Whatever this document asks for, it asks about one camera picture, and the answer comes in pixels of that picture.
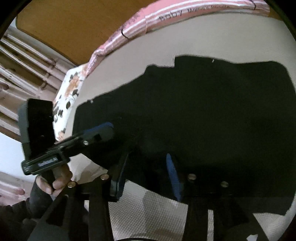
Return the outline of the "dark sleeve left forearm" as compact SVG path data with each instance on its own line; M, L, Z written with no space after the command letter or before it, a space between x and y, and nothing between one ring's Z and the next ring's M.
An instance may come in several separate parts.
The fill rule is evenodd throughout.
M1 206L1 240L27 240L47 209L52 195L43 192L34 181L30 197L14 205Z

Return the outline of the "person's left hand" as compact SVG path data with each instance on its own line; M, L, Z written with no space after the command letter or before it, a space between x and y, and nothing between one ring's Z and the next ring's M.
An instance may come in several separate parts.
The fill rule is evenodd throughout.
M73 176L68 164L53 169L55 180L49 183L47 179L42 176L37 176L35 182L37 186L45 193L57 197L60 192L71 182Z

